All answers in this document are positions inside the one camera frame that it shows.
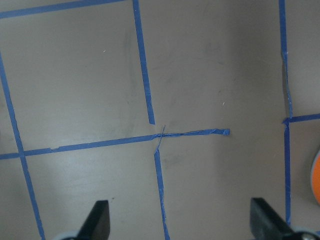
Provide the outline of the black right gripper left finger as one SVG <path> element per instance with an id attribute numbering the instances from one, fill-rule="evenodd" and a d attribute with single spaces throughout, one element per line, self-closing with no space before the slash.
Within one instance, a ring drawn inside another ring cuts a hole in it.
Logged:
<path id="1" fill-rule="evenodd" d="M 54 240 L 108 240 L 111 233 L 108 200 L 98 200 L 93 205 L 79 231 L 60 233 Z"/>

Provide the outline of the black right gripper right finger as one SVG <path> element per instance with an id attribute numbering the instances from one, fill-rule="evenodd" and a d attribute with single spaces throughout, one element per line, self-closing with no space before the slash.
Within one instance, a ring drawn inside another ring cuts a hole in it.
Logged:
<path id="1" fill-rule="evenodd" d="M 256 240 L 318 240 L 310 231 L 293 230 L 262 197 L 250 199 L 250 231 Z"/>

